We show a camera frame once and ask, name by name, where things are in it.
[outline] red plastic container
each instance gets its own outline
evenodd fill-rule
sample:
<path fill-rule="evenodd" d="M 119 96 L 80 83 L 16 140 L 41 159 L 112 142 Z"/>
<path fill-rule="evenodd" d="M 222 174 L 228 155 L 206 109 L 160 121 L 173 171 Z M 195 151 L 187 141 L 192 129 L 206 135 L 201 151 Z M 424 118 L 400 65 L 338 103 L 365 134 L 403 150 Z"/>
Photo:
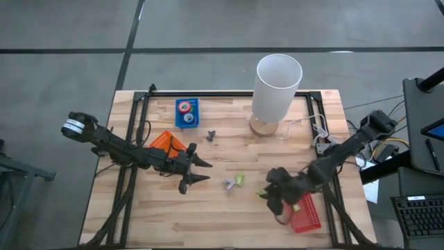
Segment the red plastic container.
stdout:
<path fill-rule="evenodd" d="M 304 233 L 310 230 L 321 228 L 318 213 L 313 204 L 313 199 L 309 193 L 305 193 L 304 197 L 298 203 L 300 210 L 294 211 L 289 205 L 284 203 L 284 209 L 290 215 L 290 222 L 295 233 Z"/>

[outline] wooden tabletop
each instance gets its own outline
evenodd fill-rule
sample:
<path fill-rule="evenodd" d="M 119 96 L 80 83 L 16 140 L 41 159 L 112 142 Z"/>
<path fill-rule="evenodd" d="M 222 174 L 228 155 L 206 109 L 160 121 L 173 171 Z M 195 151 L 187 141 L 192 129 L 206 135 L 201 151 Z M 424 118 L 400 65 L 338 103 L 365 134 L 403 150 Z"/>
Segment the wooden tabletop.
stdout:
<path fill-rule="evenodd" d="M 349 134 L 339 91 L 319 91 L 330 133 L 345 140 Z M 114 127 L 113 133 L 122 138 L 126 135 L 133 93 L 118 91 L 112 105 L 108 127 Z M 279 225 L 266 201 L 255 194 L 266 187 L 265 176 L 272 167 L 285 167 L 295 174 L 316 158 L 314 150 L 309 148 L 312 141 L 309 120 L 294 123 L 291 136 L 286 140 L 257 137 L 248 126 L 252 114 L 251 97 L 201 97 L 199 127 L 181 130 L 174 126 L 175 99 L 149 99 L 147 119 L 153 130 L 146 147 L 164 130 L 171 131 L 185 145 L 195 142 L 198 155 L 213 164 L 213 168 L 193 166 L 192 172 L 211 176 L 211 179 L 188 187 L 187 194 L 182 195 L 178 191 L 181 176 L 165 178 L 153 169 L 139 169 L 127 247 L 331 246 L 322 194 L 312 195 L 322 228 L 301 234 Z M 305 98 L 295 97 L 276 135 L 286 135 L 289 121 L 307 116 Z M 205 138 L 212 130 L 216 131 L 216 137 L 208 142 Z M 110 163 L 109 158 L 101 159 L 98 170 Z M 87 242 L 110 214 L 118 172 L 118 167 L 112 167 L 96 177 L 80 243 Z M 244 185 L 227 192 L 222 180 L 238 172 L 246 175 Z M 374 242 L 375 233 L 357 168 L 345 164 L 339 179 L 347 212 L 364 235 Z M 336 213 L 335 221 L 342 241 Z"/>

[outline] keyboard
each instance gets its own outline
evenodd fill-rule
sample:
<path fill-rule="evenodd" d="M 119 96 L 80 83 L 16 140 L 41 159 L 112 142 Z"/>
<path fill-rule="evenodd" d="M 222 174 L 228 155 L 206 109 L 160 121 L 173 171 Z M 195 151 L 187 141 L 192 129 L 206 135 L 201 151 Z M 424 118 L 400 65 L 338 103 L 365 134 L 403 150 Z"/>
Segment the keyboard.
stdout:
<path fill-rule="evenodd" d="M 408 239 L 444 237 L 444 194 L 391 197 Z"/>

